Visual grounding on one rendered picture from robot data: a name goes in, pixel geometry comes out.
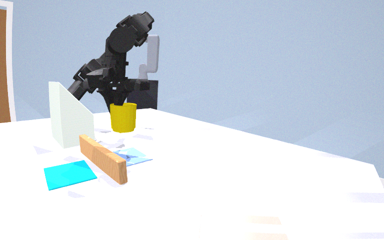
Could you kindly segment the light wooden block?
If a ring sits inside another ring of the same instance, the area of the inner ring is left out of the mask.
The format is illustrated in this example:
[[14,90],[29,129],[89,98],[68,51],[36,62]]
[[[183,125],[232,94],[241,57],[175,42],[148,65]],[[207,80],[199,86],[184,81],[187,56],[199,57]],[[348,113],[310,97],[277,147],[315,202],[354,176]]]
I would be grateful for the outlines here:
[[128,183],[127,162],[85,134],[79,135],[80,152],[115,182]]

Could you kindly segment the yellow cup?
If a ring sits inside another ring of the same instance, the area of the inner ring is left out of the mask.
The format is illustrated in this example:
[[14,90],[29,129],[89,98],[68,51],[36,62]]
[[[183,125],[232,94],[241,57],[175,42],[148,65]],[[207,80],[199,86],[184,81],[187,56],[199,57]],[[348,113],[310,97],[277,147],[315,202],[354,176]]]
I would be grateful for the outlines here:
[[114,132],[130,133],[136,128],[137,104],[124,103],[123,106],[110,104],[111,128]]

